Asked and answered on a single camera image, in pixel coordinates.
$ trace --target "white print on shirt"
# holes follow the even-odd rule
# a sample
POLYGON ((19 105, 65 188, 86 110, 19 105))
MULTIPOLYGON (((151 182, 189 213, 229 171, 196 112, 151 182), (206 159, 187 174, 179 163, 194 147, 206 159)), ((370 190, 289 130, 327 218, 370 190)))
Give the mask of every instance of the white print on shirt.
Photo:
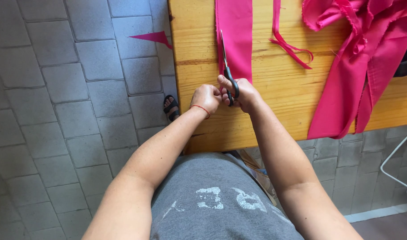
POLYGON ((177 201, 178 201, 178 199, 174 201, 174 203, 171 205, 171 207, 168 209, 168 211, 163 215, 162 219, 165 218, 165 216, 169 213, 169 211, 170 211, 172 208, 175 208, 175 210, 177 210, 177 211, 179 211, 179 212, 182 212, 182 211, 185 210, 185 209, 180 208, 180 206, 178 206, 178 207, 176 206, 176 202, 177 202, 177 201))
POLYGON ((232 188, 232 189, 234 189, 236 192, 239 193, 238 196, 236 197, 236 200, 238 201, 238 204, 242 208, 252 209, 252 210, 259 208, 261 211, 263 211, 265 213, 267 212, 266 207, 264 206, 263 202, 260 200, 260 197, 258 197, 257 194, 254 194, 251 192, 253 195, 250 196, 238 188, 232 188), (246 199, 256 200, 257 202, 250 204, 246 201, 246 199))
POLYGON ((294 225, 292 224, 292 222, 289 221, 289 219, 287 219, 287 218, 285 218, 285 217, 283 216, 281 210, 279 210, 279 209, 276 208, 275 206, 272 206, 272 205, 269 205, 269 206, 270 206, 270 208, 272 209, 272 211, 273 211, 278 217, 280 217, 283 221, 285 221, 285 222, 291 224, 292 226, 294 226, 294 225))
POLYGON ((202 207, 206 207, 206 208, 215 208, 215 209, 224 209, 224 205, 221 202, 221 198, 218 196, 218 194, 221 192, 219 187, 211 187, 211 188, 201 188, 199 190, 196 191, 197 193, 213 193, 215 196, 203 196, 203 195, 199 195, 200 199, 213 199, 215 201, 215 203, 213 203, 213 206, 210 207, 206 204, 206 202, 198 202, 197 205, 202 208, 202 207))

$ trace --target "scissors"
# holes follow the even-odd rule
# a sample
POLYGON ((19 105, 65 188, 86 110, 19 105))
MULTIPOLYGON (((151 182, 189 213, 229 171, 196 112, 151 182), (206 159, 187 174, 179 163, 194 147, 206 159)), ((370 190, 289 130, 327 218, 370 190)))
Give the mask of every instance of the scissors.
MULTIPOLYGON (((226 57, 226 48, 224 47, 224 39, 223 39, 223 31, 220 30, 221 32, 221 41, 223 43, 223 57, 224 57, 224 62, 223 62, 223 66, 224 66, 224 76, 232 83, 233 88, 235 89, 235 94, 234 94, 234 98, 237 99, 239 97, 239 87, 238 87, 238 83, 233 79, 232 74, 230 73, 230 68, 227 66, 227 57, 226 57)), ((232 98, 232 94, 230 93, 229 90, 227 90, 227 96, 230 100, 230 104, 229 107, 233 106, 233 98, 232 98)))

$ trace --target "forearm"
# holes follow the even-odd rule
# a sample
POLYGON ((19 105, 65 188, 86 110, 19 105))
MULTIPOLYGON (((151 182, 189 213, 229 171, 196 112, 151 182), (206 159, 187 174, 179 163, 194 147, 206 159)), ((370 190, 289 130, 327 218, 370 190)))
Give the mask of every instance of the forearm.
POLYGON ((297 184, 319 182, 304 152, 263 100, 249 114, 264 165, 278 194, 297 184))
POLYGON ((206 116, 203 109, 192 107, 142 144, 119 175, 140 177, 157 188, 206 116))

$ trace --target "sandal strap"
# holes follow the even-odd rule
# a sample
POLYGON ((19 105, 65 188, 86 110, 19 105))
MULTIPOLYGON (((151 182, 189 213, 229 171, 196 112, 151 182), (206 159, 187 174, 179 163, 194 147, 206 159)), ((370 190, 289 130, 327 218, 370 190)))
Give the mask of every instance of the sandal strap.
POLYGON ((168 107, 165 107, 165 108, 163 109, 163 111, 164 111, 165 113, 168 113, 168 112, 171 110, 171 108, 173 108, 173 107, 178 107, 178 103, 175 101, 175 99, 174 99, 174 101, 172 101, 172 102, 168 105, 168 107))
POLYGON ((177 115, 179 115, 179 110, 175 110, 174 112, 172 112, 168 117, 169 121, 174 122, 174 117, 177 115))

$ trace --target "wood grain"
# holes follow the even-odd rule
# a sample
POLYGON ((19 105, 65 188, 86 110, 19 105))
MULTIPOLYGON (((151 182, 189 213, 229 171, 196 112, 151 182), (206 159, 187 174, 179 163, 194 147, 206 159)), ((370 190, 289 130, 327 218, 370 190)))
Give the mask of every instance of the wood grain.
MULTIPOLYGON (((312 70, 298 65, 272 44, 273 0, 253 1, 253 84, 296 140, 307 137, 314 111, 325 85, 335 52, 351 28, 345 19, 319 32, 301 18, 301 0, 283 1, 280 33, 287 43, 314 54, 312 70)), ((169 0, 175 72, 180 112, 188 110, 194 90, 201 84, 217 85, 214 0, 169 0)), ((304 62, 307 53, 299 53, 304 62)), ((377 103, 366 130, 407 124, 407 77, 391 81, 377 103)), ((186 153, 242 149, 257 145, 248 114, 220 106, 191 137, 186 153)))

